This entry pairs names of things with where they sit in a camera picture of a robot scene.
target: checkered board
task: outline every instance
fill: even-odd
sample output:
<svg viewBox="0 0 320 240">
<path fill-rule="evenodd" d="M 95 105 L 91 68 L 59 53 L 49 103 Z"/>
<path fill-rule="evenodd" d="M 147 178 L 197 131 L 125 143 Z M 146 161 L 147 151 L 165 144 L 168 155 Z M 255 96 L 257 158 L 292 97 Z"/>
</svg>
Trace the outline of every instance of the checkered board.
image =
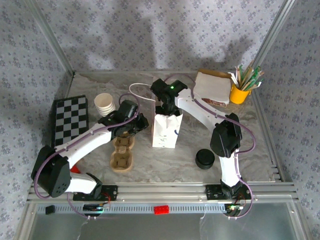
<svg viewBox="0 0 320 240">
<path fill-rule="evenodd" d="M 85 95 L 53 102 L 51 146 L 65 144 L 89 129 L 88 100 Z"/>
</svg>

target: table surface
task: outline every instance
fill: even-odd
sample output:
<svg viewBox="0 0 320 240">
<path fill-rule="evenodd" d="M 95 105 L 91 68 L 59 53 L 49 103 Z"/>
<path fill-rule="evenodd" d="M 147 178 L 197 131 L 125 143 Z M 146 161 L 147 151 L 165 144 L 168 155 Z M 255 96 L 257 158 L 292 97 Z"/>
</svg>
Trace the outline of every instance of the table surface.
<svg viewBox="0 0 320 240">
<path fill-rule="evenodd" d="M 68 96 L 86 95 L 89 127 L 91 128 L 101 118 L 94 104 L 94 99 L 98 94 L 110 93 L 117 109 L 119 96 L 128 92 L 130 84 L 152 84 L 154 79 L 165 79 L 171 74 L 173 72 L 143 71 L 136 73 L 92 72 L 82 74 L 82 76 L 76 74 Z M 196 77 L 195 72 L 189 75 Z M 185 76 L 172 78 L 172 80 L 176 79 L 189 86 L 192 84 Z M 134 86 L 132 90 L 143 97 L 151 97 L 147 86 Z M 274 181 L 271 158 L 252 101 L 249 96 L 242 105 L 230 103 L 227 108 L 217 108 L 227 114 L 232 112 L 237 114 L 240 122 L 252 130 L 256 137 L 255 150 L 239 156 L 239 169 L 243 179 L 250 182 Z M 115 150 L 111 143 L 96 148 L 80 160 L 77 163 L 79 170 L 95 175 L 103 183 L 219 183 L 221 167 L 218 156 L 215 157 L 213 166 L 208 170 L 198 168 L 195 163 L 196 153 L 200 149 L 210 149 L 211 135 L 206 127 L 184 112 L 175 148 L 152 147 L 152 102 L 141 99 L 140 103 L 141 112 L 148 118 L 150 126 L 135 136 L 135 144 L 132 148 L 132 170 L 126 173 L 115 173 L 111 170 L 110 156 Z M 250 135 L 242 130 L 240 149 L 248 149 L 251 145 Z"/>
</svg>

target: pencil cup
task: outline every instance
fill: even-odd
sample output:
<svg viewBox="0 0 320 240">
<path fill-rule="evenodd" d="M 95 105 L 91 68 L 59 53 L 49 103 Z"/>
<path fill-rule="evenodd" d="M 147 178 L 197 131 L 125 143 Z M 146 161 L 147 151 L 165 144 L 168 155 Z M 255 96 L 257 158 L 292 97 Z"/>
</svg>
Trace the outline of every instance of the pencil cup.
<svg viewBox="0 0 320 240">
<path fill-rule="evenodd" d="M 248 95 L 251 94 L 251 90 L 250 91 L 242 91 L 239 90 L 236 85 L 232 85 L 231 87 L 231 92 L 230 92 L 230 101 L 233 102 L 234 104 L 242 104 Z"/>
<path fill-rule="evenodd" d="M 113 97 L 109 93 L 101 93 L 94 99 L 94 105 L 102 117 L 116 109 Z"/>
</svg>

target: white napkin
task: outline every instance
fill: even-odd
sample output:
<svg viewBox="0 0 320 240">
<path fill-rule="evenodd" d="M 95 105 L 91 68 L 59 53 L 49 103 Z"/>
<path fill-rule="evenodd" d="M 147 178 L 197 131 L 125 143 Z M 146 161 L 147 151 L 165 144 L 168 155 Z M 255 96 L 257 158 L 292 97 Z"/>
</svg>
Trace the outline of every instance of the white napkin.
<svg viewBox="0 0 320 240">
<path fill-rule="evenodd" d="M 202 99 L 229 104 L 231 90 L 230 79 L 198 72 L 195 79 L 194 92 Z"/>
</svg>

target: floral wallpaper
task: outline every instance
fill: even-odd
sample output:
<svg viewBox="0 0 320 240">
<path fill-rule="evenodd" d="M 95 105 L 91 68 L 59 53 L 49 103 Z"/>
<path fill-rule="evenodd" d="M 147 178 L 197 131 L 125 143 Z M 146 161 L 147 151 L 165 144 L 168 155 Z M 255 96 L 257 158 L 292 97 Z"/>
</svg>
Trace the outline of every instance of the floral wallpaper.
<svg viewBox="0 0 320 240">
<path fill-rule="evenodd" d="M 260 88 L 283 168 L 320 239 L 320 1 L 298 0 L 262 68 Z"/>
<path fill-rule="evenodd" d="M 0 239 L 11 240 L 50 134 L 51 104 L 70 77 L 23 1 L 2 0 L 0 8 Z"/>
<path fill-rule="evenodd" d="M 38 0 L 75 71 L 234 69 L 283 0 Z"/>
</svg>

